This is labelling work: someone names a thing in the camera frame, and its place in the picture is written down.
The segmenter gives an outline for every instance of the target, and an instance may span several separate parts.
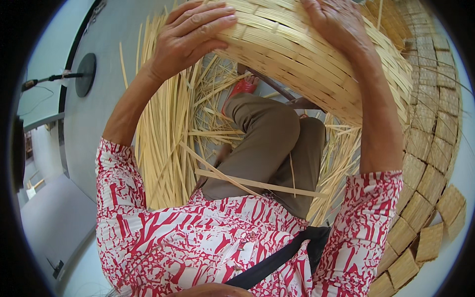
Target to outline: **brown trousers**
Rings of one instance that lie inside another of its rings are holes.
[[[226,175],[315,191],[320,172],[325,126],[316,118],[299,120],[290,107],[272,99],[241,93],[228,100],[225,113],[246,133],[244,140],[218,167]],[[250,187],[263,194],[268,190]],[[227,181],[210,178],[203,186],[207,200],[247,195]],[[292,215],[305,219],[313,197],[272,191]]]

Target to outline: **person's left hand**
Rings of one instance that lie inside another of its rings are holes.
[[[202,2],[185,2],[168,16],[157,38],[154,56],[144,65],[153,80],[163,83],[205,54],[228,47],[214,36],[236,24],[236,10],[226,7],[224,1],[206,5]]]

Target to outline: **hand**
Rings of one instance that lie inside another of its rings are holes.
[[[351,62],[375,51],[358,6],[351,0],[300,0],[315,29]]]
[[[228,47],[226,42],[213,37],[237,23],[236,10],[225,7],[224,1],[206,5],[202,2],[185,2],[168,16],[157,38],[154,56],[144,65],[153,80],[162,83],[205,54]]]

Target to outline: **red shoe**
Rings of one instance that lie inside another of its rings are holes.
[[[257,88],[257,85],[253,85],[247,81],[245,81],[244,79],[240,80],[236,85],[234,85],[234,88],[231,92],[231,94],[229,95],[229,97],[226,99],[226,101],[224,101],[224,104],[223,104],[223,107],[221,108],[221,114],[226,116],[224,114],[224,107],[226,106],[226,103],[228,102],[228,100],[238,94],[238,93],[249,93],[249,94],[252,94],[254,93],[254,91],[256,90]]]

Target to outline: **shirt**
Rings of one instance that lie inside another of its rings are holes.
[[[164,296],[224,283],[277,252],[308,222],[272,197],[146,209],[133,148],[101,139],[96,158],[97,246],[104,275],[130,296]],[[249,291],[255,296],[365,296],[383,254],[402,172],[347,178],[345,197],[316,272],[305,240],[299,251]]]

